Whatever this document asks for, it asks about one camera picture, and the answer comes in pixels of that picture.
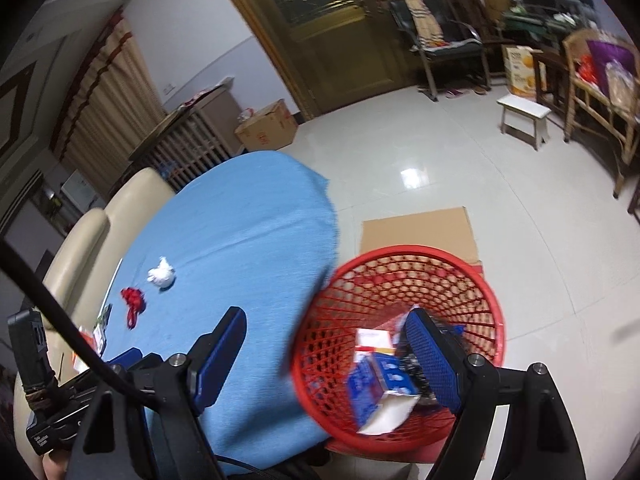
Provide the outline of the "blue medicine box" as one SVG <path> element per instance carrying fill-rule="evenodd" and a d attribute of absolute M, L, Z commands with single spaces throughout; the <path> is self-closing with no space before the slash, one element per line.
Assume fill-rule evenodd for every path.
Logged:
<path fill-rule="evenodd" d="M 346 388 L 358 434 L 390 434 L 406 422 L 421 397 L 396 356 L 368 353 L 349 373 Z"/>

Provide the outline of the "white paper ball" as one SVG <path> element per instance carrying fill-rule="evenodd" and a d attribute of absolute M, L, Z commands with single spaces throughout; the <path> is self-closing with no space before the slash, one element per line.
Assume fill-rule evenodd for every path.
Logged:
<path fill-rule="evenodd" d="M 158 289 L 168 289 L 175 283 L 176 271 L 165 257 L 160 257 L 160 262 L 155 268 L 148 271 L 146 280 Z"/>

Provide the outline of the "black plastic bag bundle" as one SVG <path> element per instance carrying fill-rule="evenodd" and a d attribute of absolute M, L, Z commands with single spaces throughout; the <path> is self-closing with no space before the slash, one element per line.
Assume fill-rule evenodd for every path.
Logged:
<path fill-rule="evenodd" d="M 445 353 L 426 328 L 406 323 L 405 333 L 412 353 L 398 358 L 400 368 L 418 388 L 422 400 L 457 411 L 461 405 L 458 375 Z"/>

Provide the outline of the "red yellow medicine box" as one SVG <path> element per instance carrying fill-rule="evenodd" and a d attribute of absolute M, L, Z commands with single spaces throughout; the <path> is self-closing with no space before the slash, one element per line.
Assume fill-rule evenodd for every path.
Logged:
<path fill-rule="evenodd" d="M 403 314 L 375 328 L 358 328 L 352 362 L 358 363 L 371 353 L 405 359 L 412 353 L 405 333 L 406 319 L 407 315 Z"/>

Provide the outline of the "white barcode medicine box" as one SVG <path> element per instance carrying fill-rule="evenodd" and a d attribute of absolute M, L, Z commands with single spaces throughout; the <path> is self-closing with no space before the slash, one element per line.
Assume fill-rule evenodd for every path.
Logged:
<path fill-rule="evenodd" d="M 94 345 L 96 346 L 96 353 L 99 356 L 103 356 L 106 347 L 106 336 L 104 326 L 102 324 L 96 324 L 92 331 Z"/>

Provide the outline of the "dark foil snack packet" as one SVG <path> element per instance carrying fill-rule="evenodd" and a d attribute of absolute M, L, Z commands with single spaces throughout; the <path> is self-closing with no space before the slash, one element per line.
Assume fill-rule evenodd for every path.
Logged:
<path fill-rule="evenodd" d="M 112 312 L 112 304 L 104 304 L 104 306 L 100 309 L 98 318 L 96 319 L 96 325 L 105 327 L 108 324 L 108 320 L 110 319 L 110 315 Z"/>

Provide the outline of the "beige leather sofa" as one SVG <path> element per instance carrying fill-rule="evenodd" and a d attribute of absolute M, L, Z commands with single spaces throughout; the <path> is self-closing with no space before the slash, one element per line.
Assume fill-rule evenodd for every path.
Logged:
<path fill-rule="evenodd" d="M 175 192 L 152 168 L 138 171 L 104 208 L 86 212 L 66 236 L 43 278 L 43 285 L 78 328 L 96 324 L 120 260 L 143 228 Z M 58 382 L 78 375 L 72 349 L 43 320 L 48 357 Z M 42 458 L 26 437 L 30 410 L 20 374 L 14 387 L 13 422 L 17 451 L 37 479 L 45 479 Z"/>

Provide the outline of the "blue round tablecloth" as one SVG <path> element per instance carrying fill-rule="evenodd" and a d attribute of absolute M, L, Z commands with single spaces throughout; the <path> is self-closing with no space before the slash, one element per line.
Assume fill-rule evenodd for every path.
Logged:
<path fill-rule="evenodd" d="M 108 296 L 104 356 L 185 352 L 230 307 L 241 308 L 244 344 L 200 422 L 226 474 L 284 462 L 326 438 L 296 398 L 290 350 L 334 272 L 337 245 L 325 177 L 279 152 L 230 159 L 183 188 L 128 249 Z M 176 271 L 168 289 L 146 280 L 160 257 Z M 120 296 L 126 287 L 145 299 L 133 330 Z"/>

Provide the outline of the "flat cardboard sheet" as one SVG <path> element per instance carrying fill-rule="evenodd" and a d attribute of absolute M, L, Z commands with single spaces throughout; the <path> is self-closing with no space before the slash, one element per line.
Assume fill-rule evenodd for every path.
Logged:
<path fill-rule="evenodd" d="M 394 245 L 423 245 L 449 252 L 480 266 L 477 244 L 464 207 L 367 220 L 362 224 L 360 252 Z"/>

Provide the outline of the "wooden slatted radiator cabinet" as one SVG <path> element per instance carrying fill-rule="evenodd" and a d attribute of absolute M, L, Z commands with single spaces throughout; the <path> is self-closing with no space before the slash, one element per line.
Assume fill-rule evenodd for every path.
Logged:
<path fill-rule="evenodd" d="M 167 115 L 129 156 L 134 171 L 154 169 L 176 192 L 245 152 L 235 135 L 241 109 L 225 86 L 198 94 Z"/>

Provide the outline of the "brown cardboard box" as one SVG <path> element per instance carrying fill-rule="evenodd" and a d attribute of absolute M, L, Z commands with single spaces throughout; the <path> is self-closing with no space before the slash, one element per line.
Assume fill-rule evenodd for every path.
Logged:
<path fill-rule="evenodd" d="M 235 129 L 235 136 L 249 152 L 277 151 L 290 145 L 298 123 L 284 99 L 258 110 Z"/>

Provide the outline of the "small white stool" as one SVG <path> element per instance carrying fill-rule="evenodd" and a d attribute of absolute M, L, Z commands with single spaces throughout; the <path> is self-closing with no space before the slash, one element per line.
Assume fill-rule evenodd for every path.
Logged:
<path fill-rule="evenodd" d="M 500 132 L 506 133 L 506 130 L 522 132 L 522 130 L 509 125 L 506 122 L 506 114 L 515 114 L 523 120 L 528 120 L 533 126 L 534 149 L 539 151 L 540 148 L 550 140 L 548 133 L 548 118 L 551 110 L 548 106 L 541 105 L 537 102 L 524 99 L 515 94 L 507 94 L 497 100 L 497 104 L 502 108 L 500 119 Z"/>

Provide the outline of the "beige brown curtain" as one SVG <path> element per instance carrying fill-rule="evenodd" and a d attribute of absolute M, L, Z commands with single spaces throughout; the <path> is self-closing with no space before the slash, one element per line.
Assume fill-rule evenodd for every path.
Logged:
<path fill-rule="evenodd" d="M 166 116 L 124 11 L 117 10 L 70 84 L 50 150 L 102 196 L 129 166 L 129 156 Z"/>

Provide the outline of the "yellow printed cardboard box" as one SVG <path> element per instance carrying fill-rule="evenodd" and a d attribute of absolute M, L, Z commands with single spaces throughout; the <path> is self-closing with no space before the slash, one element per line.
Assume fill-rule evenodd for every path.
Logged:
<path fill-rule="evenodd" d="M 536 96 L 535 53 L 542 53 L 542 50 L 524 46 L 502 46 L 506 86 L 514 96 L 526 99 Z"/>

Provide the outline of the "black metal chair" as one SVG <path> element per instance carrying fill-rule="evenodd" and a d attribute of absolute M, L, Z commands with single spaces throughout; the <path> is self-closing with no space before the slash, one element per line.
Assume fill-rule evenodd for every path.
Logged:
<path fill-rule="evenodd" d="M 431 101 L 438 101 L 434 68 L 452 62 L 480 62 L 480 73 L 470 79 L 486 93 L 491 89 L 484 42 L 476 28 L 454 17 L 446 0 L 390 0 L 388 10 L 409 51 L 420 58 Z"/>

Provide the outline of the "plaid scarf on chair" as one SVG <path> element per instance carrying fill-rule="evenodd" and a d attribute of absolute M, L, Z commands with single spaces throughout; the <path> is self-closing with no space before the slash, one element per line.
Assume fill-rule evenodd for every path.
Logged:
<path fill-rule="evenodd" d="M 419 46 L 422 49 L 439 48 L 446 44 L 444 33 L 424 0 L 404 0 L 416 28 Z"/>

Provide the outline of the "purple cushion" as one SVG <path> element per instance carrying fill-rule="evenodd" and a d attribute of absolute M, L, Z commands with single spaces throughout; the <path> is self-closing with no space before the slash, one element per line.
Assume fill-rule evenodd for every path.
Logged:
<path fill-rule="evenodd" d="M 608 92 L 608 76 L 606 76 L 608 63 L 619 62 L 631 76 L 637 75 L 634 54 L 631 50 L 618 44 L 610 44 L 600 40 L 588 40 L 587 46 L 592 56 L 599 89 L 607 98 L 610 96 L 610 92 Z"/>

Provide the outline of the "brown wooden double door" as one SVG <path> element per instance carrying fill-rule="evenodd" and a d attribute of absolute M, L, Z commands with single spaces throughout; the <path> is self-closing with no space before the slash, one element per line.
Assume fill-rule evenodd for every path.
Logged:
<path fill-rule="evenodd" d="M 432 72 L 397 24 L 401 0 L 231 0 L 310 119 Z"/>

